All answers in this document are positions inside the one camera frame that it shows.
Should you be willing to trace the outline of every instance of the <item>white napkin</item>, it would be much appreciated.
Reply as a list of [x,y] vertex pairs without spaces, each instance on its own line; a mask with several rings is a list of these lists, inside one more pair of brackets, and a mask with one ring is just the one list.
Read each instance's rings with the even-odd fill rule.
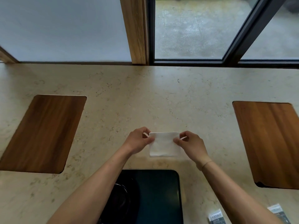
[[179,138],[179,132],[150,133],[154,137],[154,142],[150,143],[150,156],[179,156],[181,147],[173,142],[174,138]]

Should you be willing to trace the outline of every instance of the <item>wooden placemat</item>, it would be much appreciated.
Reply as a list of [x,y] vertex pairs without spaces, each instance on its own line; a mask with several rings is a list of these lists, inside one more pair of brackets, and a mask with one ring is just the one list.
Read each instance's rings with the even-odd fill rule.
[[36,95],[0,160],[0,170],[61,173],[85,96]]
[[299,189],[299,118],[289,103],[234,101],[257,186]]

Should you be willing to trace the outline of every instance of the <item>wooden trim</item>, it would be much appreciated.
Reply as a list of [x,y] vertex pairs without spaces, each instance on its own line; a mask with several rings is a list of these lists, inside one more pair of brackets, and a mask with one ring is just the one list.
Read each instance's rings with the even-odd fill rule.
[[132,62],[43,62],[43,61],[21,61],[20,64],[78,64],[78,65],[132,65]]
[[0,60],[2,60],[6,64],[19,63],[17,59],[15,59],[8,52],[6,52],[1,46],[0,46]]
[[144,42],[145,42],[145,55],[147,65],[150,65],[150,40],[149,40],[149,27],[148,27],[148,9],[147,0],[143,1],[143,24],[144,24]]
[[120,0],[133,64],[146,65],[143,0]]

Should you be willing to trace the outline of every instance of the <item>white wall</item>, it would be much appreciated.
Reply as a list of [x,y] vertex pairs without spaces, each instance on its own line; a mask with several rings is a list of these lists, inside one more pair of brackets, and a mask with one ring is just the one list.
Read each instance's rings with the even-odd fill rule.
[[0,46],[19,61],[130,61],[119,0],[0,0]]

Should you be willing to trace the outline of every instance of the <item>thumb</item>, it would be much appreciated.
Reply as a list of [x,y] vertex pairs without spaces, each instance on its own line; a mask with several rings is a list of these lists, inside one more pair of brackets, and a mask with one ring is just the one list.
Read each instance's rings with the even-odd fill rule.
[[155,140],[154,137],[148,137],[148,138],[145,138],[145,139],[144,139],[144,141],[145,141],[145,145],[148,145],[148,144],[152,143],[154,140]]
[[179,139],[177,137],[173,139],[173,142],[176,143],[180,147],[183,147],[184,144],[186,143],[185,141],[183,141],[183,140],[181,140],[181,139]]

